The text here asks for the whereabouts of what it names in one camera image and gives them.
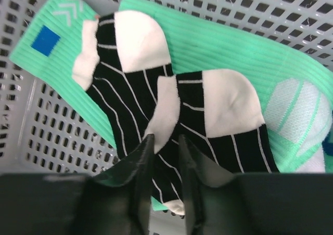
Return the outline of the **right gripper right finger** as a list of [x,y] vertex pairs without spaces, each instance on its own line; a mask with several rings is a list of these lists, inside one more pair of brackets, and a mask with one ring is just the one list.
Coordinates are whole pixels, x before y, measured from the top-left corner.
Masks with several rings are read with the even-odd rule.
[[332,234],[332,174],[236,173],[179,137],[188,234]]

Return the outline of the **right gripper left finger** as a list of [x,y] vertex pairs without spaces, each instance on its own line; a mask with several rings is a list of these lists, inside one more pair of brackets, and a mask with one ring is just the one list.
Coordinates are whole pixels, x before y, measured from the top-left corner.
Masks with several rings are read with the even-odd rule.
[[1,174],[1,234],[148,234],[154,141],[94,177]]

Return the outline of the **black white striped sock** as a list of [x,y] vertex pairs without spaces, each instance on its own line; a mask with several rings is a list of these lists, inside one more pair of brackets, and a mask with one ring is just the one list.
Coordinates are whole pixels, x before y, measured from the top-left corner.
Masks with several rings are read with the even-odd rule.
[[146,128],[154,134],[153,196],[185,214],[178,149],[186,136],[215,164],[232,172],[277,172],[257,92],[230,69],[160,76],[157,105]]

